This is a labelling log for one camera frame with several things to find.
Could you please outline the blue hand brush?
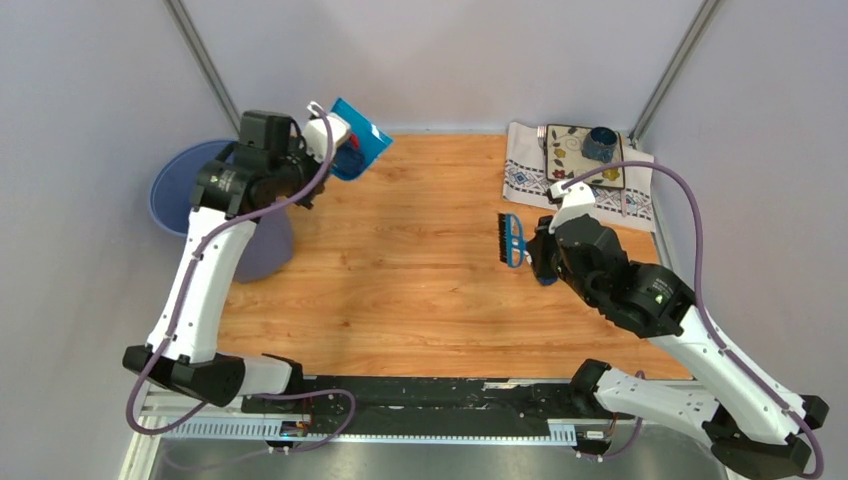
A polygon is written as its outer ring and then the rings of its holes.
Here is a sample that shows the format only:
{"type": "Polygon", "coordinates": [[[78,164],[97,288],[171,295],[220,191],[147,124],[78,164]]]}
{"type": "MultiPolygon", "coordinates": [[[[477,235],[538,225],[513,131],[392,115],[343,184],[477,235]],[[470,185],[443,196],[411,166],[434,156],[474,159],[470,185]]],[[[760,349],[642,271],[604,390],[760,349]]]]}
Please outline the blue hand brush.
{"type": "Polygon", "coordinates": [[[531,264],[523,226],[513,213],[498,214],[499,260],[510,268],[531,264]]]}

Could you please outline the blue plastic dustpan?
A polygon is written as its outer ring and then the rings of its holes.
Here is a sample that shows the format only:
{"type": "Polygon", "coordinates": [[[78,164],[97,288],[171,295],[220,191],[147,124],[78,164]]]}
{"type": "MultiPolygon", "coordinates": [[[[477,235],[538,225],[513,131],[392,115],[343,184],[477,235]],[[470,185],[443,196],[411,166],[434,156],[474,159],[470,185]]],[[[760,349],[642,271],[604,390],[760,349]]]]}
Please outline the blue plastic dustpan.
{"type": "Polygon", "coordinates": [[[374,165],[393,138],[341,97],[331,112],[350,125],[350,136],[337,149],[332,173],[342,181],[354,181],[374,165]]]}

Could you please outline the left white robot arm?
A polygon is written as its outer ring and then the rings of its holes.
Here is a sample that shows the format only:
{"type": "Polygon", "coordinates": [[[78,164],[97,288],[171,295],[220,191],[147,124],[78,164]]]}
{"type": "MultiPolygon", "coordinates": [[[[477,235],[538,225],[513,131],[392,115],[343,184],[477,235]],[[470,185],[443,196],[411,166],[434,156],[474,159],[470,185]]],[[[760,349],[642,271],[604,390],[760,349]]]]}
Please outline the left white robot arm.
{"type": "Polygon", "coordinates": [[[291,203],[311,207],[336,150],[351,135],[345,120],[317,103],[309,109],[304,126],[288,115],[245,112],[238,139],[200,168],[184,251],[162,314],[147,340],[123,355],[123,367],[139,381],[216,406],[255,394],[267,394],[283,415],[304,405],[305,387],[291,378],[293,362],[224,354],[217,340],[237,265],[262,217],[291,203]]]}

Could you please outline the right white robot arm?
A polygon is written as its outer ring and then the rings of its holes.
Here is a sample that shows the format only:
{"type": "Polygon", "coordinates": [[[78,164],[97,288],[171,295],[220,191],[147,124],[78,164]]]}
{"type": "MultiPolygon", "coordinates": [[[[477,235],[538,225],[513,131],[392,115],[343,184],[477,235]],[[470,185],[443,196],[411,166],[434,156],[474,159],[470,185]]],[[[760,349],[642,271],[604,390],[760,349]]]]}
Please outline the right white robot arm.
{"type": "Polygon", "coordinates": [[[632,261],[617,234],[588,215],[540,218],[527,252],[536,278],[562,280],[616,327],[661,348],[701,384],[684,392],[588,359],[571,380],[579,416],[603,411],[646,419],[705,445],[749,479],[817,479],[823,452],[814,437],[827,403],[781,387],[723,340],[693,290],[666,267],[632,261]]]}

